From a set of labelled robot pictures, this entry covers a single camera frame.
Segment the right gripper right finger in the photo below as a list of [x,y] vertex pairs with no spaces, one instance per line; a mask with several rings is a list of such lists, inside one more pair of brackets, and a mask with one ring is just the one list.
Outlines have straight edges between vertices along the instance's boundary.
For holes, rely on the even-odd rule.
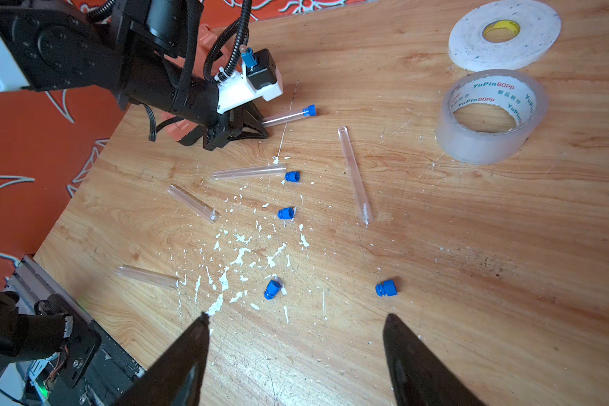
[[397,315],[387,316],[382,336],[398,405],[483,404]]

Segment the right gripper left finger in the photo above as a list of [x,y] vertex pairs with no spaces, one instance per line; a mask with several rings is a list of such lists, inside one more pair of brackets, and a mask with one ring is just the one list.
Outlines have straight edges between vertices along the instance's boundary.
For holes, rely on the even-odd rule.
[[144,370],[118,346],[113,362],[125,374],[113,384],[113,405],[198,405],[210,344],[209,316],[201,313]]

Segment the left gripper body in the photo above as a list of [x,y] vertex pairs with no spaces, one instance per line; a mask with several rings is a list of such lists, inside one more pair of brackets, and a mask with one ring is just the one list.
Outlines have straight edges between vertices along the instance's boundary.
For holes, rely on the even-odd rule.
[[191,146],[201,140],[203,148],[213,152],[237,140],[265,140],[269,134],[263,120],[264,116],[255,103],[249,101],[220,114],[218,121],[210,127],[197,125],[179,140],[179,144]]

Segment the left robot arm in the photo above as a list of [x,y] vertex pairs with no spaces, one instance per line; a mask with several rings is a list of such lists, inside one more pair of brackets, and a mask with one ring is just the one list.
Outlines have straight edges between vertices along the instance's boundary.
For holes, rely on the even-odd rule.
[[86,13],[67,1],[0,1],[0,92],[98,86],[120,107],[167,113],[150,122],[150,140],[182,121],[193,129],[181,143],[201,141],[208,151],[263,140],[255,100],[284,87],[270,52],[248,45],[251,8],[243,3],[195,75],[199,1],[107,1]]

